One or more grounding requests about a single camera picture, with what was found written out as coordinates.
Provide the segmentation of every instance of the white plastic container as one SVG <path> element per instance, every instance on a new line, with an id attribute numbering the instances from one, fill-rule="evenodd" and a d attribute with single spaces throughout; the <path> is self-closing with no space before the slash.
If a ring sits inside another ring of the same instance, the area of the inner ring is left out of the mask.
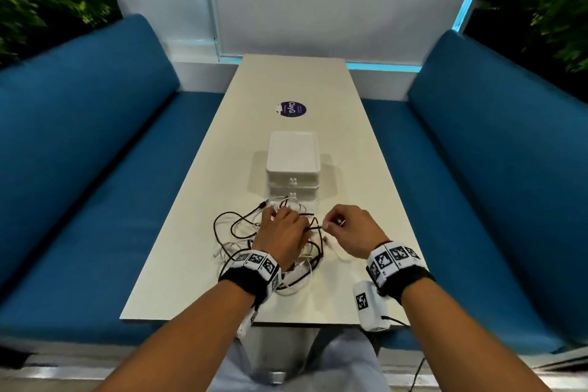
<path id="1" fill-rule="evenodd" d="M 266 165 L 270 197 L 288 196 L 299 202 L 318 197 L 320 154 L 314 132 L 274 131 Z"/>

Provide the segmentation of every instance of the table top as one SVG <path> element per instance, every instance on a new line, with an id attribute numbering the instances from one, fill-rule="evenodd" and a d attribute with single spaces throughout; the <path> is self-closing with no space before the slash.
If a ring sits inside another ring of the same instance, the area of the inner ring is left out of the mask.
<path id="1" fill-rule="evenodd" d="M 298 117 L 276 112 L 302 103 Z M 392 240 L 422 253 L 345 62 L 334 58 L 246 55 L 137 279 L 121 319 L 170 320 L 217 282 L 219 246 L 212 223 L 224 211 L 248 213 L 265 198 L 265 165 L 274 130 L 314 131 L 321 172 L 315 211 L 321 223 L 337 203 L 370 211 Z M 365 261 L 330 238 L 308 286 L 274 294 L 256 323 L 358 324 L 353 285 Z M 389 315 L 406 315 L 387 300 Z"/>

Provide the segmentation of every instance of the blue bench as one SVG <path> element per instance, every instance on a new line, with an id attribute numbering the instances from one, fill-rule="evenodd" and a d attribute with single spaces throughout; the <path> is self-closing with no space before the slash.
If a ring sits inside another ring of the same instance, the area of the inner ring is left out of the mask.
<path id="1" fill-rule="evenodd" d="M 141 16 L 0 73 L 0 337 L 153 332 L 119 315 L 222 99 L 178 86 Z M 519 353 L 588 342 L 586 106 L 452 32 L 409 101 L 364 107 L 439 283 Z"/>

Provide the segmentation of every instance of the hand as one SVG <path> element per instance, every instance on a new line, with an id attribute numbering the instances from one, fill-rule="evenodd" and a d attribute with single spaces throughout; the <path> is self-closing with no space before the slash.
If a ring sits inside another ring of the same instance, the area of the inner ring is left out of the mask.
<path id="1" fill-rule="evenodd" d="M 267 207 L 263 210 L 252 248 L 271 254 L 282 271 L 286 271 L 296 262 L 307 240 L 311 238 L 312 233 L 304 230 L 308 226 L 305 216 L 286 206 L 280 208 L 277 214 L 273 207 Z"/>
<path id="2" fill-rule="evenodd" d="M 345 219 L 343 226 L 333 223 L 337 216 Z M 337 239 L 342 249 L 361 259 L 367 259 L 375 247 L 390 240 L 369 212 L 355 205 L 336 205 L 325 216 L 322 228 Z"/>

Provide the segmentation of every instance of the forearm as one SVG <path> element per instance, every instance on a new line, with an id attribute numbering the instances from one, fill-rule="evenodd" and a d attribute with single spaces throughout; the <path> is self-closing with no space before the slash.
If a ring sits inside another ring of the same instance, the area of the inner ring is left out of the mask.
<path id="1" fill-rule="evenodd" d="M 443 392 L 549 391 L 435 282 L 421 279 L 408 286 L 401 299 Z"/>
<path id="2" fill-rule="evenodd" d="M 99 392 L 204 392 L 254 296 L 222 281 L 146 340 Z"/>

